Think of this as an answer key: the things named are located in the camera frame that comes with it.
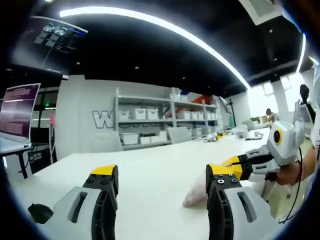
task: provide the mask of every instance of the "human arm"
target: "human arm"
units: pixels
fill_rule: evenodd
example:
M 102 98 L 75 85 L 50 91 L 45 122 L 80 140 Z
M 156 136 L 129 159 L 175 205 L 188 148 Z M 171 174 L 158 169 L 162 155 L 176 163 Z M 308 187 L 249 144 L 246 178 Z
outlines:
M 309 177 L 315 172 L 316 166 L 316 150 L 311 147 L 302 161 L 302 180 Z M 276 182 L 279 185 L 293 185 L 299 180 L 301 164 L 298 162 L 290 163 L 289 165 L 281 167 L 277 174 Z

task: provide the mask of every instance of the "pink object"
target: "pink object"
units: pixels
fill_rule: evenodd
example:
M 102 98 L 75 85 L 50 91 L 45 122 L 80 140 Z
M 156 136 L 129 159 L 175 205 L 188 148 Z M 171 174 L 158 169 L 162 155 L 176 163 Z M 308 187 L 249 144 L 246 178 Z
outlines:
M 55 115 L 53 113 L 50 113 L 50 123 L 51 125 L 55 125 Z

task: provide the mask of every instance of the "laptop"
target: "laptop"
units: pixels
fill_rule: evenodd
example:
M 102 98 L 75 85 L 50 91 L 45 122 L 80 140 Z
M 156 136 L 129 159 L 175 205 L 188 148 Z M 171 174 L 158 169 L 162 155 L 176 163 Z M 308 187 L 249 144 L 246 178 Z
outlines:
M 0 155 L 31 148 L 31 117 L 40 83 L 7 88 L 0 110 Z

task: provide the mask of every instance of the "hand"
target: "hand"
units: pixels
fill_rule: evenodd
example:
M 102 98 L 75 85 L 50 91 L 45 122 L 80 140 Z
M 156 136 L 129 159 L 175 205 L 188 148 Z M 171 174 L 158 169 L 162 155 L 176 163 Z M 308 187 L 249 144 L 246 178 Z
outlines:
M 300 173 L 300 163 L 290 163 L 281 167 L 276 175 L 275 182 L 279 185 L 293 185 L 297 182 Z

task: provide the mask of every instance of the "camera lens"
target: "camera lens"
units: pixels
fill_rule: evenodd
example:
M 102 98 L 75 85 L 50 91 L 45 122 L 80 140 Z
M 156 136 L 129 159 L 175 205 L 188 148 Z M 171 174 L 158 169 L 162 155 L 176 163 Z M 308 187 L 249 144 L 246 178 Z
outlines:
M 280 132 L 278 130 L 274 132 L 273 140 L 275 141 L 276 144 L 280 142 Z

